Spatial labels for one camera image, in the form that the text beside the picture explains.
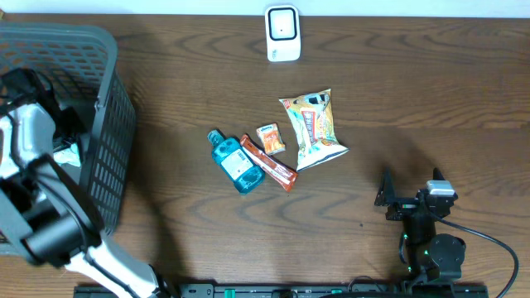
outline small snack packet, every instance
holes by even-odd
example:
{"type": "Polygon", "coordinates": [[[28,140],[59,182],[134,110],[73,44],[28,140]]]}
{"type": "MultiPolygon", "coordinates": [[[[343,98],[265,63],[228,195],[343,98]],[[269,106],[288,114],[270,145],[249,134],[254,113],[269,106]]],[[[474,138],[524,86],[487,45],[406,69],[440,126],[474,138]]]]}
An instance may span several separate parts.
{"type": "Polygon", "coordinates": [[[298,141],[296,171],[329,161],[349,150],[340,145],[335,137],[330,98],[331,89],[327,89],[295,99],[280,99],[291,119],[298,141]]]}
{"type": "Polygon", "coordinates": [[[279,161],[275,161],[267,156],[265,152],[261,151],[253,144],[248,135],[243,135],[239,144],[241,144],[243,151],[247,153],[248,157],[250,157],[256,165],[260,166],[262,170],[282,185],[284,190],[287,192],[291,191],[292,186],[295,184],[296,178],[298,177],[298,174],[294,170],[289,169],[279,161]]]}
{"type": "Polygon", "coordinates": [[[282,142],[282,137],[280,137],[278,125],[276,125],[276,123],[260,127],[256,129],[256,133],[262,141],[263,148],[267,155],[271,156],[278,152],[285,151],[285,145],[282,142]]]}

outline mouthwash bottle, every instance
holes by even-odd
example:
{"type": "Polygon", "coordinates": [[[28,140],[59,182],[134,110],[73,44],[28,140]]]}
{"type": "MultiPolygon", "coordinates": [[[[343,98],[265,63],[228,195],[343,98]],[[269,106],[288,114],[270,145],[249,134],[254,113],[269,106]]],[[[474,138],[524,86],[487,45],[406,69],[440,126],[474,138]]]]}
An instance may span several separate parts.
{"type": "Polygon", "coordinates": [[[234,182],[236,190],[244,195],[258,187],[265,178],[265,172],[248,158],[233,137],[225,139],[218,130],[208,134],[208,141],[214,146],[212,158],[234,182]]]}

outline gray plastic basket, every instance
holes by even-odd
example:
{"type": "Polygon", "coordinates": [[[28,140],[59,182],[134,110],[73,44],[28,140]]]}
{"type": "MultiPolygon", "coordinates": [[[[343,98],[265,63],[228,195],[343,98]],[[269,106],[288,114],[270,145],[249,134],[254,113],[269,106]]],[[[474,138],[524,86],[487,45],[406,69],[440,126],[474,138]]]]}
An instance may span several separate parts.
{"type": "Polygon", "coordinates": [[[89,128],[80,170],[67,171],[94,198],[109,234],[118,223],[136,126],[114,69],[117,54],[113,37],[95,26],[0,22],[0,75],[19,67],[41,72],[61,107],[73,107],[89,128]]]}

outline wood grain surface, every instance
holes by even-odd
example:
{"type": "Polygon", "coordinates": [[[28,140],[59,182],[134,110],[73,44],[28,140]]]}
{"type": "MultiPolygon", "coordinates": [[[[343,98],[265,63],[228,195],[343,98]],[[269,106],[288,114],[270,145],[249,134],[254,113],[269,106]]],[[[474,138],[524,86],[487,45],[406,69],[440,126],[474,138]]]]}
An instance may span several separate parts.
{"type": "MultiPolygon", "coordinates": [[[[116,241],[173,281],[348,282],[407,272],[402,225],[373,206],[384,166],[412,195],[439,166],[460,195],[448,218],[519,255],[508,297],[530,293],[530,20],[303,17],[302,55],[267,61],[262,17],[6,15],[7,21],[101,26],[137,134],[116,241]],[[278,123],[279,98],[332,88],[336,136],[350,152],[300,174],[288,195],[267,178],[239,196],[206,134],[278,123]]],[[[462,281],[496,296],[512,272],[502,248],[467,242],[462,281]]],[[[0,296],[69,297],[88,278],[0,258],[0,296]]]]}

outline white backdrop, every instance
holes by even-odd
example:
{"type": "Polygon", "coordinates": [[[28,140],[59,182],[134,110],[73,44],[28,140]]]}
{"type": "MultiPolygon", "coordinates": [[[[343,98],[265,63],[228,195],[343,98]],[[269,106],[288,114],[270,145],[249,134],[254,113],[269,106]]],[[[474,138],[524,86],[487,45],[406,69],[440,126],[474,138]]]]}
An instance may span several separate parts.
{"type": "Polygon", "coordinates": [[[278,3],[304,16],[530,17],[528,0],[0,0],[5,12],[262,15],[278,3]]]}

